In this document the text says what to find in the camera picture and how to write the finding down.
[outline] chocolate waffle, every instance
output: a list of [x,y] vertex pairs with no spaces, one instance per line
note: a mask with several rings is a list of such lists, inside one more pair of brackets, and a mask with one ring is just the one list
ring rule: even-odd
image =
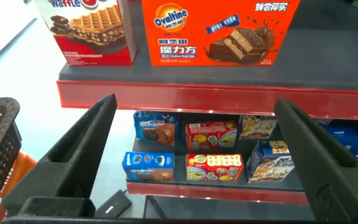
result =
[[124,28],[117,5],[70,21],[72,37],[102,54],[111,54],[126,46]]

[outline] product packaging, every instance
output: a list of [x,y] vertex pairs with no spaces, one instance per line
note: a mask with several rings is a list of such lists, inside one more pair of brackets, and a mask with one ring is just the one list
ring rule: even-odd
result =
[[122,166],[129,180],[173,181],[173,153],[127,152]]
[[246,166],[249,183],[283,180],[295,167],[284,141],[258,142]]
[[240,116],[241,133],[239,139],[269,138],[276,127],[277,120],[273,116]]
[[323,128],[346,148],[358,150],[358,133],[350,127],[323,125]]
[[69,65],[132,65],[128,0],[34,0]]
[[214,149],[234,147],[237,126],[234,121],[210,121],[186,125],[187,148]]
[[152,65],[273,65],[300,0],[142,0]]
[[237,180],[243,163],[240,154],[187,154],[187,180]]
[[178,115],[157,111],[136,111],[136,137],[143,141],[174,146],[178,140]]

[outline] waffle box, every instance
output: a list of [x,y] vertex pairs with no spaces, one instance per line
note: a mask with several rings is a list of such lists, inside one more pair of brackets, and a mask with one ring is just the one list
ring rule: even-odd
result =
[[300,0],[142,0],[152,65],[273,65]]
[[249,183],[281,181],[294,168],[284,141],[258,142],[246,164]]
[[127,152],[122,166],[133,181],[173,181],[173,153]]
[[132,65],[128,0],[34,0],[69,65]]
[[134,113],[136,137],[148,142],[174,146],[178,140],[178,115],[157,111]]
[[243,170],[240,154],[187,154],[187,180],[237,180]]
[[268,139],[276,127],[277,120],[274,116],[240,116],[241,133],[239,139]]
[[186,125],[189,150],[234,147],[237,126],[234,121],[210,121]]

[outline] ovaltine box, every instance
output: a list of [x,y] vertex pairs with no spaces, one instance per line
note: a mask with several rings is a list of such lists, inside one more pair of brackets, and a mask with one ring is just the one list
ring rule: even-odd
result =
[[69,65],[132,65],[128,0],[34,0]]
[[152,65],[273,65],[300,0],[142,0]]

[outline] orange box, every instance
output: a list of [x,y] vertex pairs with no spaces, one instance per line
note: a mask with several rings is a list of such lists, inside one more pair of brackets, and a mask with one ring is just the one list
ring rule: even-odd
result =
[[273,65],[300,0],[142,0],[152,65]]
[[187,180],[237,180],[244,168],[240,154],[187,154]]

